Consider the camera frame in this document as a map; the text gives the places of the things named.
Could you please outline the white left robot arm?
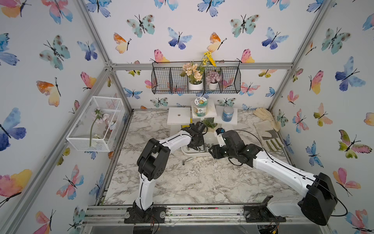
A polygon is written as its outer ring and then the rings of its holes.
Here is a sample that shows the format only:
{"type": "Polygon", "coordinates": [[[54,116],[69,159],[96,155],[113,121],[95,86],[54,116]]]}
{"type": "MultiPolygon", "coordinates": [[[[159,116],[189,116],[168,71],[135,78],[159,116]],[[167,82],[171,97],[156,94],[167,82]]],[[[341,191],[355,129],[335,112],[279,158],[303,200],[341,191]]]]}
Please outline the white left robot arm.
{"type": "Polygon", "coordinates": [[[162,140],[150,139],[137,160],[140,175],[139,192],[131,208],[126,211],[125,223],[161,222],[153,214],[153,194],[156,180],[164,173],[169,155],[187,146],[197,150],[204,145],[207,127],[202,123],[190,124],[177,134],[162,140]]]}

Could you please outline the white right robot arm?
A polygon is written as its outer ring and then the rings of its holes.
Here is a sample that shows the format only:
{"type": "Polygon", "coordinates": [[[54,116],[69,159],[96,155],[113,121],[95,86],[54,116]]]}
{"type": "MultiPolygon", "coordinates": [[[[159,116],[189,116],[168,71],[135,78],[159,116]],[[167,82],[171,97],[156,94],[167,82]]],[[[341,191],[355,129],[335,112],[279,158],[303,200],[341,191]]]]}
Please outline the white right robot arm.
{"type": "Polygon", "coordinates": [[[303,171],[271,156],[260,146],[245,144],[235,130],[219,128],[214,135],[218,144],[211,146],[209,153],[215,159],[236,159],[241,164],[270,174],[298,193],[295,197],[269,201],[266,206],[273,216],[303,216],[319,226],[328,224],[336,205],[340,203],[328,175],[303,171]]]}

